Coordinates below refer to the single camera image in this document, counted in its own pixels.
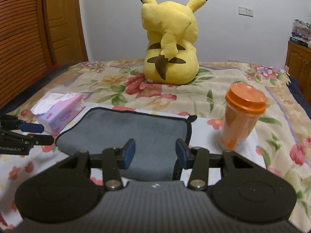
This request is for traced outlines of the purple and grey towel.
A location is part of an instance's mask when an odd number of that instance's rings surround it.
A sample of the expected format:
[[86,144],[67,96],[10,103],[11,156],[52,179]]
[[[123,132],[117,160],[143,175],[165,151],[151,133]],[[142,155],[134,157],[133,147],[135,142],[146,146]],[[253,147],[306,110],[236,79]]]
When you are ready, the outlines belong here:
[[135,155],[121,175],[140,181],[170,181],[177,160],[176,140],[190,142],[192,123],[196,119],[195,115],[172,117],[96,107],[61,133],[56,145],[67,155],[79,150],[100,154],[112,146],[122,147],[133,138]]

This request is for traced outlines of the pink tissue box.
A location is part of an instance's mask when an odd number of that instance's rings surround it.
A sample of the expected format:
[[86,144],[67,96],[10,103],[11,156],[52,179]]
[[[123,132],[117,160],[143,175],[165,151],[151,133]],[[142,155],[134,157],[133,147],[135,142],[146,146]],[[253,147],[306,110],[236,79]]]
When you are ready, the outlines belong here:
[[48,92],[31,108],[31,113],[45,132],[55,136],[84,108],[81,93]]

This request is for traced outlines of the wooden slatted wardrobe door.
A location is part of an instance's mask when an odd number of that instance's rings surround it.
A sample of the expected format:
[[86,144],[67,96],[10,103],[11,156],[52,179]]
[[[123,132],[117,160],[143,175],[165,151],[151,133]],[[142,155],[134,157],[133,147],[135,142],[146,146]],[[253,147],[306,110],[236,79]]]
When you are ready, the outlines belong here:
[[43,0],[1,0],[1,106],[51,71]]

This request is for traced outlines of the orange lidded cup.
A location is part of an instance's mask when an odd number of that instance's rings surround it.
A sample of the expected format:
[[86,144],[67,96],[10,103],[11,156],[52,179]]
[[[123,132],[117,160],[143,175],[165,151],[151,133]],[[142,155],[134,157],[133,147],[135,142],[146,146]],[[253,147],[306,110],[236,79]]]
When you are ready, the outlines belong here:
[[240,150],[267,108],[266,95],[244,83],[233,83],[225,95],[226,108],[220,136],[222,149]]

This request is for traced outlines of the floral bed blanket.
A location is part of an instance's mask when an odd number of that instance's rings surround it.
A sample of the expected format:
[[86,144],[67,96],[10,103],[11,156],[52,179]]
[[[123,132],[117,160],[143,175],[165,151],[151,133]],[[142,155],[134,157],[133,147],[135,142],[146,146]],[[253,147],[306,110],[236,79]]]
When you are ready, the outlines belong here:
[[171,113],[204,118],[206,128],[222,128],[225,94],[231,84],[245,83],[267,98],[259,118],[256,144],[250,150],[264,160],[269,171],[283,177],[297,194],[290,221],[310,231],[310,118],[291,93],[294,85],[284,70],[247,63],[202,62],[188,85],[153,85],[145,80],[143,60],[82,62],[68,65],[11,100],[2,113],[33,121],[30,109],[49,90],[64,86],[81,93],[86,102],[116,110],[147,110],[153,115]]

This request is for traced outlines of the yellow Pikachu plush toy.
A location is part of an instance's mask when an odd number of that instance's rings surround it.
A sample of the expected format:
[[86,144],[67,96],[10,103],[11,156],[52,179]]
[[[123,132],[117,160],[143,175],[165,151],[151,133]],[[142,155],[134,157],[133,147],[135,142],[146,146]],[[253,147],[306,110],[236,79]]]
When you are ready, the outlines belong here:
[[207,0],[189,0],[186,5],[156,0],[140,0],[142,27],[148,47],[144,75],[157,84],[184,85],[199,72],[197,50],[198,24],[194,13]]

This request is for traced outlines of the wooden panel door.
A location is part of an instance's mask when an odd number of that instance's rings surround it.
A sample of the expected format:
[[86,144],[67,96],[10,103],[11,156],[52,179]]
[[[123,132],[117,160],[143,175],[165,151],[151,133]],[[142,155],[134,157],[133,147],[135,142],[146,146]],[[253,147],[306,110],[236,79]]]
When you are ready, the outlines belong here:
[[52,63],[87,61],[79,0],[43,0],[43,12]]

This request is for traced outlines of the wooden side cabinet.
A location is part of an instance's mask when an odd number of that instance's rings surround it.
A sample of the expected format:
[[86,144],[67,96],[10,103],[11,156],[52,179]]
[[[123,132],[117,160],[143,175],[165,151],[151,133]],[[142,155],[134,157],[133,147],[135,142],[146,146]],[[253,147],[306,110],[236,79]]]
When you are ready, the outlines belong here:
[[288,42],[285,65],[288,73],[298,81],[299,88],[308,104],[310,104],[311,97],[310,55],[310,48]]

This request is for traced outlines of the stack of books and clutter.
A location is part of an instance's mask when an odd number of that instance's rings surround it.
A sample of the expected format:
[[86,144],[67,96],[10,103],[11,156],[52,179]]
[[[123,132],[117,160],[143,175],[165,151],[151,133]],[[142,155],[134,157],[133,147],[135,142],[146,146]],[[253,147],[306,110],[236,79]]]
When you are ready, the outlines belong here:
[[295,19],[292,26],[290,42],[310,48],[311,25],[310,23]]

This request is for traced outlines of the white wall switch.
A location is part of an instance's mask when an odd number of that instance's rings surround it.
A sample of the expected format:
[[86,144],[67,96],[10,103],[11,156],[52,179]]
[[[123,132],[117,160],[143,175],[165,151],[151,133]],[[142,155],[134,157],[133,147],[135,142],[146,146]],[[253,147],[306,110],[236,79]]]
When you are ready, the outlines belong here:
[[249,8],[242,7],[242,6],[238,7],[238,14],[243,15],[243,16],[249,16],[249,17],[254,16],[253,9],[249,9]]

